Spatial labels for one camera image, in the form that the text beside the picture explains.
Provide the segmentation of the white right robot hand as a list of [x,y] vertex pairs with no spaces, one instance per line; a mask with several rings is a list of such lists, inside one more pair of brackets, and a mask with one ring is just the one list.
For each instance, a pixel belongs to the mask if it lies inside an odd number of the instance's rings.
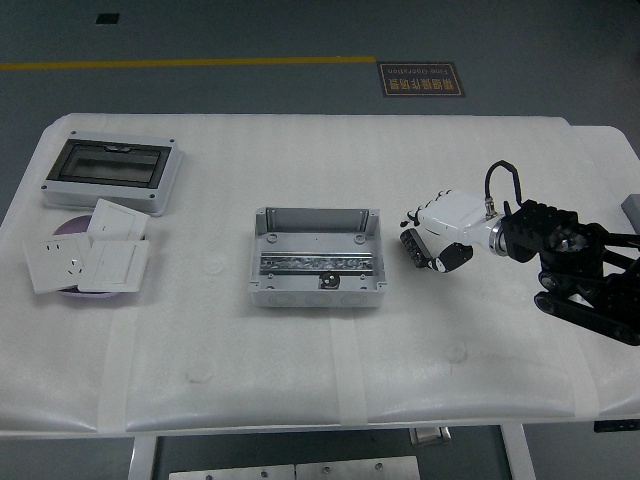
[[[480,199],[460,190],[446,190],[406,214],[400,241],[417,268],[448,273],[473,257],[473,246],[501,255],[499,248],[500,223],[498,214],[487,216]],[[438,255],[430,252],[420,236],[427,231],[450,242]]]

